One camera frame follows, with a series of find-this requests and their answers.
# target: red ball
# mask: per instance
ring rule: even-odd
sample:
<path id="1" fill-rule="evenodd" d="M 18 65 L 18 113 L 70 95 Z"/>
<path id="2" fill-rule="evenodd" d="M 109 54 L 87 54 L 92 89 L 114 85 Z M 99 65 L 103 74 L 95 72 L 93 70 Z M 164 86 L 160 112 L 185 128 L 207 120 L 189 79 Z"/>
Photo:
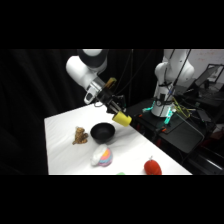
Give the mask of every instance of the red ball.
<path id="1" fill-rule="evenodd" d="M 154 160 L 146 162 L 144 168 L 147 175 L 162 175 L 162 170 L 159 164 Z"/>

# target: black bowl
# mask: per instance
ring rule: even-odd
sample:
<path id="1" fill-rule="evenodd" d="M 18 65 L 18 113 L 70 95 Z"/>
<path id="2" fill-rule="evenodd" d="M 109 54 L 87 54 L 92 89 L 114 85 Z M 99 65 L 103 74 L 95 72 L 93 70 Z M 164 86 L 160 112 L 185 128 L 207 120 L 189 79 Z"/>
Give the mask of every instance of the black bowl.
<path id="1" fill-rule="evenodd" d="M 115 128 L 108 123 L 100 123 L 94 126 L 91 130 L 91 136 L 98 144 L 109 142 L 115 134 Z"/>

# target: brown toy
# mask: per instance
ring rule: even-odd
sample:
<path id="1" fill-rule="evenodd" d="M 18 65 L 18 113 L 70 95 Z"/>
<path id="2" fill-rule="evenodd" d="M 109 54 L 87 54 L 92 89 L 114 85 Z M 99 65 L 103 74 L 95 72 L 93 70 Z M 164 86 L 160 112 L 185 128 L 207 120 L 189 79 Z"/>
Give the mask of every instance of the brown toy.
<path id="1" fill-rule="evenodd" d="M 75 141 L 72 143 L 75 144 L 85 144 L 87 143 L 87 138 L 89 137 L 88 134 L 84 134 L 85 129 L 84 128 L 77 128 L 76 134 L 75 134 Z"/>

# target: white table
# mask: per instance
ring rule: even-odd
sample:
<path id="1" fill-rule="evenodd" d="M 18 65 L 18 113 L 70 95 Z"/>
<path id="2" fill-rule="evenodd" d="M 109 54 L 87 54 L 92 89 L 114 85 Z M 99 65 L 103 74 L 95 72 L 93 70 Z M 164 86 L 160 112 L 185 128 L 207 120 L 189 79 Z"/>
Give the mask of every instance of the white table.
<path id="1" fill-rule="evenodd" d="M 158 147 L 136 132 L 132 127 L 123 127 L 106 113 L 106 107 L 86 106 L 45 119 L 48 167 L 50 175 L 145 175 L 144 164 L 153 156 L 163 175 L 191 175 L 186 169 L 167 156 Z M 98 147 L 90 130 L 98 123 L 114 125 L 116 134 L 107 144 L 113 153 L 113 162 L 108 167 L 92 167 L 90 159 Z M 90 136 L 88 143 L 72 145 L 76 127 L 83 127 Z"/>

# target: green light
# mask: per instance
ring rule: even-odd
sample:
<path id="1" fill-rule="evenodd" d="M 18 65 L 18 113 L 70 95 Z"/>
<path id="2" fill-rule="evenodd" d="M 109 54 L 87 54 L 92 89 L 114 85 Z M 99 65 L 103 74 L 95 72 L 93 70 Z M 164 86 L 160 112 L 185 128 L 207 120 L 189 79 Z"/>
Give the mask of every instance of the green light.
<path id="1" fill-rule="evenodd" d="M 152 110 L 152 109 L 153 109 L 153 107 L 154 107 L 154 105 L 155 105 L 155 101 L 153 102 L 152 107 L 150 107 L 150 108 L 146 108 L 146 109 L 143 109 L 143 112 L 146 112 L 146 111 L 150 111 L 150 110 Z"/>
<path id="2" fill-rule="evenodd" d="M 165 124 L 169 124 L 172 115 L 173 115 L 173 112 L 172 112 L 171 107 L 170 107 L 169 110 L 168 110 L 168 113 L 167 113 L 167 115 L 166 115 L 167 118 L 166 118 L 166 120 L 165 120 L 165 122 L 164 122 Z"/>

